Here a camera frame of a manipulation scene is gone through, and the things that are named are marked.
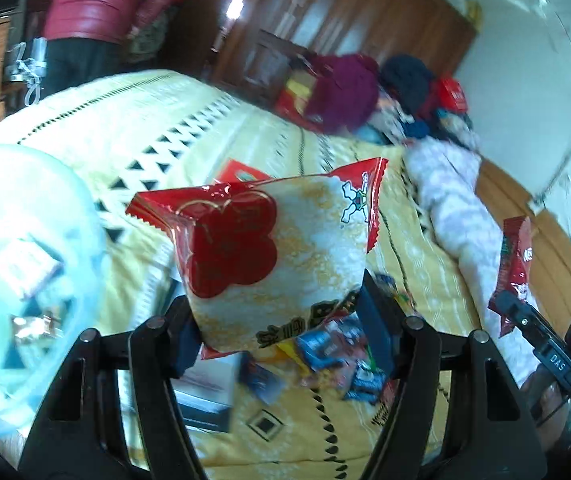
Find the person's left hand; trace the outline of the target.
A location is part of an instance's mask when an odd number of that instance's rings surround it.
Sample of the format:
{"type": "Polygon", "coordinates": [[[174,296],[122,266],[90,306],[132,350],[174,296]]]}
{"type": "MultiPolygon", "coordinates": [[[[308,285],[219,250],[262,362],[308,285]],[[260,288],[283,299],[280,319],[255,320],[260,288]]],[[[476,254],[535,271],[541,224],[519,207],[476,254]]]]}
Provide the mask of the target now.
{"type": "Polygon", "coordinates": [[[569,406],[564,401],[557,382],[553,380],[544,389],[537,387],[539,382],[545,382],[549,377],[548,371],[540,365],[521,385],[523,394],[527,398],[535,396],[534,404],[540,408],[541,414],[535,418],[535,422],[540,444],[545,452],[557,444],[569,418],[569,406]]]}

